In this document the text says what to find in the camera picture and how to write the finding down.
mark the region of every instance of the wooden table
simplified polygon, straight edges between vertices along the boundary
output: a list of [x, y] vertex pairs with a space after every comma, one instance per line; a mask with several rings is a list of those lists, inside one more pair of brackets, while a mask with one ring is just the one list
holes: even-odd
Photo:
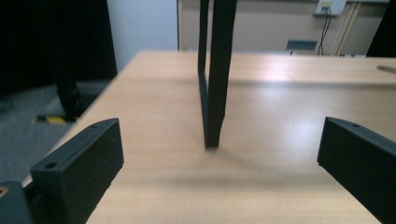
[[233, 55], [217, 151], [204, 145], [196, 53], [143, 52], [63, 142], [120, 118], [124, 167], [91, 223], [377, 223], [323, 168], [326, 116], [396, 139], [394, 59]]

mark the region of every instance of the black cable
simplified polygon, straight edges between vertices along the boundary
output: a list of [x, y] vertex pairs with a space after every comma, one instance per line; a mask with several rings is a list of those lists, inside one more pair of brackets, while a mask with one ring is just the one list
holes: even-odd
[[320, 39], [320, 44], [319, 44], [319, 47], [318, 47], [318, 55], [319, 56], [320, 56], [320, 53], [323, 56], [323, 40], [326, 37], [327, 31], [329, 30], [331, 21], [332, 21], [332, 10], [330, 8], [328, 8], [326, 10], [326, 20], [324, 22], [322, 35], [321, 35], [321, 39]]

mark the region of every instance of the gray floor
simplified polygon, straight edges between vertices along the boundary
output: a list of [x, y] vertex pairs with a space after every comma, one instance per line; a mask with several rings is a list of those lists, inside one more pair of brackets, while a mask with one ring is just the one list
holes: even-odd
[[0, 99], [0, 182], [22, 181], [73, 123], [49, 124], [35, 116], [57, 97], [54, 85]]

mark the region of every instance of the wall socket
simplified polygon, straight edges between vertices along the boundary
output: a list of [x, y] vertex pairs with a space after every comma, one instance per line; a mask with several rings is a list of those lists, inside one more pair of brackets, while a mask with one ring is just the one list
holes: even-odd
[[346, 3], [347, 0], [319, 0], [314, 15], [325, 16], [330, 12], [332, 16], [339, 16], [343, 13]]

